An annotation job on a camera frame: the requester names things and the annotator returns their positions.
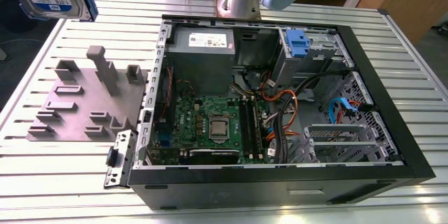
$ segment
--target aluminum table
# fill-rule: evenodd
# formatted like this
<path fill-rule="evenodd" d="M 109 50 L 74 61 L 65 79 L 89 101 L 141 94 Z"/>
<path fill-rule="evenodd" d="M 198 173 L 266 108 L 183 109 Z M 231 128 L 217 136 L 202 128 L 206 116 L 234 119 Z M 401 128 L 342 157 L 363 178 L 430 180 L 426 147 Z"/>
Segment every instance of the aluminum table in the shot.
<path fill-rule="evenodd" d="M 162 14 L 214 16 L 214 0 L 95 0 L 95 23 L 61 20 L 0 114 L 0 221 L 58 223 L 448 222 L 448 92 L 398 25 L 377 10 L 293 5 L 263 19 L 350 25 L 438 178 L 354 205 L 153 211 L 131 190 L 105 190 L 111 143 L 30 142 L 27 130 L 62 59 L 94 67 L 90 45 L 117 68 L 153 66 Z"/>

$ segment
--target wire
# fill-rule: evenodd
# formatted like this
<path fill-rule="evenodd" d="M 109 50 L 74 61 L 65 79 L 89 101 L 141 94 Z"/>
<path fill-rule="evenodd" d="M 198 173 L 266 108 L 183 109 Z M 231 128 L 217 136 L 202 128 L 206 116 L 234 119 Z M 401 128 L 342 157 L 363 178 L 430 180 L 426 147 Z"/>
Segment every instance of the wire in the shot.
<path fill-rule="evenodd" d="M 233 89 L 241 94 L 241 95 L 246 95 L 246 96 L 253 96 L 253 95 L 255 95 L 255 93 L 254 92 L 251 92 L 251 91 L 247 91 L 247 90 L 245 90 L 243 88 L 242 88 L 242 86 L 239 85 L 239 84 L 237 84 L 235 82 L 231 82 L 231 87 L 233 87 Z"/>
<path fill-rule="evenodd" d="M 309 77 L 302 83 L 301 85 L 297 87 L 295 89 L 295 96 L 298 96 L 303 90 L 322 77 L 329 76 L 329 75 L 347 75 L 350 74 L 353 71 L 351 70 L 341 70 L 341 71 L 329 71 L 329 72 L 323 72 L 323 73 L 318 73 L 314 76 Z M 293 97 L 290 96 L 290 98 L 287 99 L 287 101 L 283 104 L 282 109 L 279 110 L 278 116 L 275 118 L 274 121 L 274 131 L 275 131 L 275 139 L 277 139 L 277 143 L 281 144 L 281 149 L 285 153 L 287 153 L 287 136 L 286 136 L 286 132 L 283 130 L 281 130 L 285 126 L 282 124 L 282 118 L 285 115 L 285 112 L 290 106 L 290 103 L 293 102 Z M 282 157 L 282 158 L 277 158 L 275 161 L 279 160 L 282 162 L 287 162 L 287 158 Z"/>
<path fill-rule="evenodd" d="M 13 39 L 13 40 L 9 40 L 6 42 L 2 42 L 0 45 L 5 45 L 5 44 L 9 44 L 11 42 L 17 42 L 17 41 L 34 41 L 34 42 L 41 42 L 41 43 L 45 43 L 42 40 L 39 39 Z"/>
<path fill-rule="evenodd" d="M 358 101 L 349 101 L 349 103 L 361 106 L 361 103 Z M 343 120 L 343 108 L 341 108 L 338 112 L 337 123 L 342 123 L 342 120 Z"/>
<path fill-rule="evenodd" d="M 191 92 L 185 92 L 185 93 L 182 93 L 183 95 L 186 95 L 186 94 L 197 95 L 197 93 L 195 93 L 195 89 L 194 89 L 194 87 L 193 87 L 193 85 L 191 85 L 191 82 L 190 82 L 189 80 L 183 80 L 183 79 L 181 79 L 181 80 L 178 80 L 178 82 L 185 82 L 185 83 L 187 83 L 187 84 L 189 84 L 189 87 L 190 87 L 190 89 L 191 89 Z"/>
<path fill-rule="evenodd" d="M 287 136 L 299 136 L 301 133 L 294 132 L 294 131 L 286 131 Z M 271 141 L 275 138 L 274 132 L 270 133 L 270 135 L 266 137 L 267 141 Z"/>
<path fill-rule="evenodd" d="M 170 86 L 169 86 L 166 105 L 163 107 L 163 111 L 162 111 L 162 115 L 159 117 L 159 120 L 155 122 L 155 124 L 161 122 L 161 120 L 163 119 L 163 117 L 166 115 L 166 111 L 167 111 L 167 107 L 169 107 L 169 103 L 170 103 L 170 99 L 171 99 L 171 87 L 173 87 L 174 75 L 173 75 L 171 70 L 170 70 L 169 67 L 167 67 L 167 72 L 169 72 L 169 75 L 170 75 Z"/>
<path fill-rule="evenodd" d="M 242 77 L 247 87 L 251 89 L 253 92 L 257 92 L 258 90 L 253 87 L 250 81 L 247 80 L 247 68 L 243 69 Z"/>

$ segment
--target black cable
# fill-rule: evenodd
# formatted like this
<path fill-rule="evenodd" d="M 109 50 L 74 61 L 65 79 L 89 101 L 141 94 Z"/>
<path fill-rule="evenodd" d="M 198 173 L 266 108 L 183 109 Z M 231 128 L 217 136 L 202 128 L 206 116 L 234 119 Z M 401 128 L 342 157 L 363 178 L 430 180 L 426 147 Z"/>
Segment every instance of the black cable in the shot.
<path fill-rule="evenodd" d="M 250 83 L 250 81 L 249 81 L 249 79 L 247 79 L 247 68 L 245 68 L 243 69 L 243 73 L 242 73 L 242 78 L 243 78 L 243 81 L 245 81 L 245 84 L 246 84 L 246 86 L 247 86 L 247 88 L 254 92 L 254 93 L 257 93 L 258 92 L 258 90 L 253 87 L 253 85 L 251 85 L 251 83 Z"/>
<path fill-rule="evenodd" d="M 329 75 L 338 75 L 338 76 L 345 76 L 347 74 L 350 74 L 353 71 L 351 70 L 339 70 L 339 71 L 329 71 L 329 72 L 323 72 L 323 73 L 318 73 L 314 76 L 309 77 L 302 83 L 301 85 L 297 87 L 297 90 L 294 91 L 297 96 L 299 96 L 299 94 L 303 92 L 303 90 L 322 77 L 329 76 Z M 283 163 L 289 162 L 289 143 L 287 143 L 287 136 L 286 136 L 286 132 L 283 130 L 283 122 L 282 122 L 282 118 L 285 115 L 285 112 L 290 106 L 290 103 L 293 102 L 293 96 L 290 96 L 290 98 L 287 99 L 287 101 L 283 104 L 282 109 L 279 110 L 278 116 L 275 118 L 275 123 L 274 123 L 274 130 L 275 130 L 275 137 L 277 137 L 277 141 L 281 143 L 281 148 L 277 148 L 278 150 L 282 150 L 286 153 L 286 157 L 283 157 L 281 159 L 281 161 Z"/>

